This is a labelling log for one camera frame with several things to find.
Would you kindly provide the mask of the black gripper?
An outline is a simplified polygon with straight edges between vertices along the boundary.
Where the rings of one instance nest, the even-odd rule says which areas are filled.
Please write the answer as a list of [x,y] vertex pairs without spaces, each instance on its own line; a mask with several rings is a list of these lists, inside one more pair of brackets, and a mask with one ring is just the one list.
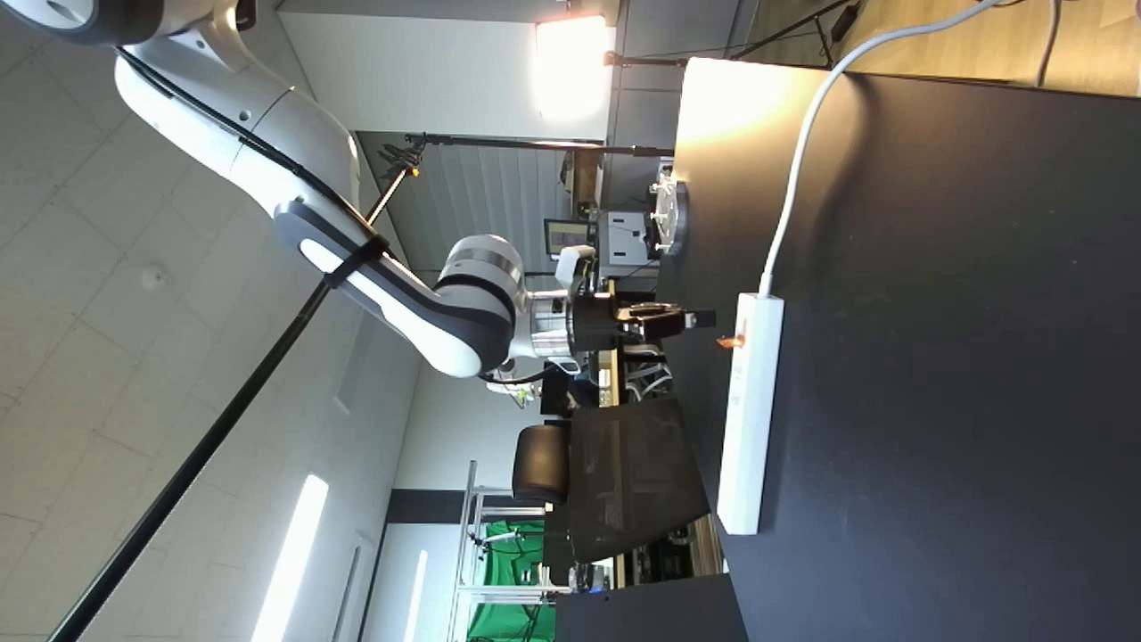
[[618,304],[579,295],[569,308],[569,346],[584,348],[620,348],[637,344],[662,344],[682,330],[716,329],[716,309],[685,309],[676,304]]

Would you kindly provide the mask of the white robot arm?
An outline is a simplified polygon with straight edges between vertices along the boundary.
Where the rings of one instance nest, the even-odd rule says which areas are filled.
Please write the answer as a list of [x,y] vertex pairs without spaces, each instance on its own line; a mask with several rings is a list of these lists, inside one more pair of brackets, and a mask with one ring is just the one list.
[[487,378],[517,355],[568,361],[502,237],[465,237],[426,285],[367,225],[360,149],[242,44],[242,0],[4,0],[26,26],[115,46],[117,96],[170,147],[242,188],[291,245],[396,329],[440,376]]

